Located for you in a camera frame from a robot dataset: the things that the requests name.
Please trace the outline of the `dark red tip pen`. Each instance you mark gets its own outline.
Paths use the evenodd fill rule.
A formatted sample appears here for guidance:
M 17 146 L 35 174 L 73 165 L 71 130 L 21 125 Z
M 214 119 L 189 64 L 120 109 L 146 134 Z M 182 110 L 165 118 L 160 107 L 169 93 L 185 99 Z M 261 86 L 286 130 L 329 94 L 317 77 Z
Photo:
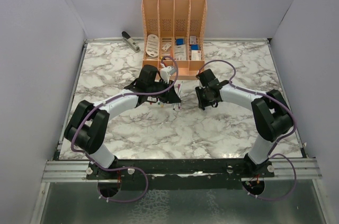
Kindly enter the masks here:
M 181 98 L 182 86 L 183 86 L 183 82 L 178 84 L 178 87 L 177 87 L 177 95 L 178 95 L 179 98 Z M 178 110 L 181 109 L 181 102 L 177 104 L 177 108 L 178 108 Z

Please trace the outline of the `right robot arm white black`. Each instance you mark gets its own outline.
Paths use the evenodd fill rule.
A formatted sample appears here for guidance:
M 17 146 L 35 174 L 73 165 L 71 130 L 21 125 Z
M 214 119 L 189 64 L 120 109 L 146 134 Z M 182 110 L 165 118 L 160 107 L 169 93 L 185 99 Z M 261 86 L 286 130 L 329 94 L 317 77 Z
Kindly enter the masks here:
M 244 157 L 243 170 L 247 176 L 255 177 L 262 171 L 278 138 L 294 125 L 282 94 L 276 89 L 255 92 L 237 87 L 228 80 L 219 81 L 211 69 L 198 73 L 196 78 L 200 81 L 195 88 L 200 109 L 227 102 L 253 112 L 258 136 Z

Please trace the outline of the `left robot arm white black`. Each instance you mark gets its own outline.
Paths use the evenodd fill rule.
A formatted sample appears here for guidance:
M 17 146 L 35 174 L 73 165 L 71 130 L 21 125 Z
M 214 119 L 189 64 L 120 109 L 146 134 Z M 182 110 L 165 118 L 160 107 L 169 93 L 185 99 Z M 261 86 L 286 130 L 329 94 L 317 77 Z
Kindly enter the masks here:
M 162 69 L 157 69 L 145 65 L 138 78 L 119 94 L 96 103 L 86 100 L 79 102 L 66 126 L 64 138 L 71 142 L 72 147 L 78 147 L 80 152 L 96 162 L 104 178 L 113 178 L 117 172 L 114 163 L 117 157 L 104 144 L 109 121 L 125 111 L 150 102 L 150 97 L 165 104 L 181 103 L 174 88 L 175 81 L 170 80 L 171 76 L 178 76 L 177 71 L 177 66 L 163 65 Z

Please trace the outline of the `white label box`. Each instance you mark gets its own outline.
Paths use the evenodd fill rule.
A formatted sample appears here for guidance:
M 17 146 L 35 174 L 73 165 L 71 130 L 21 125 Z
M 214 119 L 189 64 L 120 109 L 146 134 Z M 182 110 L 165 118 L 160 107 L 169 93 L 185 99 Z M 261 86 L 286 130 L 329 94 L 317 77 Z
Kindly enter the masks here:
M 201 52 L 201 50 L 192 50 L 191 51 L 191 60 L 192 61 L 202 60 L 202 52 Z

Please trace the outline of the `white paper packet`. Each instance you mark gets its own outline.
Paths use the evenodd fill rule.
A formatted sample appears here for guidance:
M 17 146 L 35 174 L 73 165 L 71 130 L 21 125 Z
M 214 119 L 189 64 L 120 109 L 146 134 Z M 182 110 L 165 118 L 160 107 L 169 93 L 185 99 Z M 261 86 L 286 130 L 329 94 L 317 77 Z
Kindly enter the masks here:
M 187 54 L 186 54 L 186 45 L 178 45 L 174 47 L 174 59 L 175 60 L 187 60 Z

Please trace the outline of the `oval barcode card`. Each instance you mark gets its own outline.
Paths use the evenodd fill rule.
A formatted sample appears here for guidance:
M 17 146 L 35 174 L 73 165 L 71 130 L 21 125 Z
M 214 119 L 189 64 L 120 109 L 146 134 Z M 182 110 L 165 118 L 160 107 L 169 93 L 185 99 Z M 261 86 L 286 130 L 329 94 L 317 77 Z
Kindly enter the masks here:
M 159 55 L 159 38 L 155 34 L 150 34 L 146 41 L 146 54 L 150 57 L 158 57 Z

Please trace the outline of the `blue eraser box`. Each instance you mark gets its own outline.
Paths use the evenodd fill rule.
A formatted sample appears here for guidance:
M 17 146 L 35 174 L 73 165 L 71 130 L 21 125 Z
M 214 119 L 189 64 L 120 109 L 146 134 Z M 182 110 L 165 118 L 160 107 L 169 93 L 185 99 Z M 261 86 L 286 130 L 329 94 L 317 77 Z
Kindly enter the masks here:
M 181 45 L 185 44 L 185 40 L 184 40 L 184 38 L 177 38 L 175 40 L 175 43 L 176 43 L 177 46 L 181 46 Z

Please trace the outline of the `orange desk organizer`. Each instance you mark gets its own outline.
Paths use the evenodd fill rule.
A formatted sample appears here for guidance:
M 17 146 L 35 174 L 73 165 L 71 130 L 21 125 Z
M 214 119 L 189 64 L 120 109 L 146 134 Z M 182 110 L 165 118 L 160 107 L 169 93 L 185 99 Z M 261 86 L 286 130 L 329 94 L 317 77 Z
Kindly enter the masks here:
M 198 70 L 204 64 L 203 41 L 207 19 L 207 0 L 142 0 L 141 13 L 144 28 L 144 55 L 142 65 L 161 69 L 160 56 L 171 56 L 166 65 L 177 62 L 179 79 L 195 80 Z M 150 34 L 159 38 L 159 55 L 146 54 L 146 41 Z M 187 60 L 174 59 L 175 40 L 184 38 Z M 191 51 L 201 50 L 202 60 L 192 61 Z

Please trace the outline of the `black grey stapler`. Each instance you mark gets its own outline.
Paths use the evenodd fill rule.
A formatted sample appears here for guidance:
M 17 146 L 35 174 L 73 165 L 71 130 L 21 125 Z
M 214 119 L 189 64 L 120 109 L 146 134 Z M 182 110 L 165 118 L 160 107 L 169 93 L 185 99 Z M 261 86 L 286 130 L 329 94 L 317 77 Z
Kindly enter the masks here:
M 136 44 L 134 39 L 126 32 L 122 31 L 122 40 L 134 51 L 139 52 L 140 47 Z

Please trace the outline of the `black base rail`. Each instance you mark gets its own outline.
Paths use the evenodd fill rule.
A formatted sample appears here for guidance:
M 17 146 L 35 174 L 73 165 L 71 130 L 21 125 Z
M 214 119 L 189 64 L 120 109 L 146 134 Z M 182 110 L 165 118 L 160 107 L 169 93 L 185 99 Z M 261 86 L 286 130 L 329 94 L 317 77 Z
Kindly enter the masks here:
M 242 158 L 120 159 L 108 171 L 89 164 L 89 181 L 120 185 L 122 190 L 240 190 L 242 181 L 272 178 L 271 161 L 252 167 Z

